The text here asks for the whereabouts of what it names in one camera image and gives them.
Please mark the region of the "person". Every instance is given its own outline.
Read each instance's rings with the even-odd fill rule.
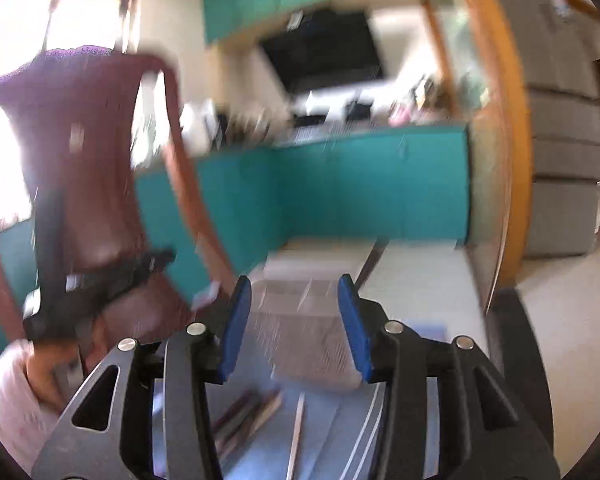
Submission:
[[[109,351],[101,318],[84,364],[90,373]],[[58,365],[74,362],[78,343],[17,340],[0,355],[0,442],[27,474],[58,422],[66,401],[54,378]]]

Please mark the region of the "blue gripper pad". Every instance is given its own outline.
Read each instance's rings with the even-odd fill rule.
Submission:
[[[251,282],[246,276],[241,276],[238,279],[229,305],[233,311],[222,338],[222,363],[218,367],[223,382],[235,370],[240,345],[242,344],[242,336],[244,335],[244,329],[247,327],[247,318],[251,309]]]
[[[338,282],[338,306],[347,332],[353,362],[356,369],[362,374],[363,381],[368,382],[373,369],[371,340],[360,317],[359,301],[360,297],[356,292],[351,276],[344,274]]]

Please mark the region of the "pink sleeve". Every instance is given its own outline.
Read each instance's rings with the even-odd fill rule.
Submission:
[[[58,421],[27,381],[24,361],[31,351],[30,342],[18,340],[0,356],[0,441],[28,474]]]

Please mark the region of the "metal screw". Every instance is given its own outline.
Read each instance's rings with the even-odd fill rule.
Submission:
[[[471,350],[474,347],[474,340],[467,335],[461,335],[456,339],[456,345],[462,350]]]
[[[206,332],[206,326],[204,323],[191,323],[187,326],[187,334],[189,335],[203,335]]]
[[[135,347],[136,340],[132,337],[125,337],[118,343],[118,350],[122,350],[123,352],[129,352],[129,350],[133,350]]]
[[[387,321],[384,325],[384,331],[389,334],[400,334],[404,330],[404,325],[400,321]]]

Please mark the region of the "window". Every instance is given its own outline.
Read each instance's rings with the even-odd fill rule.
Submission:
[[[142,78],[131,130],[131,166],[150,166],[171,133],[163,72]]]
[[[0,75],[31,60],[41,48],[84,44],[129,45],[135,0],[3,0]],[[31,204],[20,168],[20,148],[0,108],[0,230],[29,218]]]
[[[135,0],[51,0],[46,49],[104,46],[126,51]]]

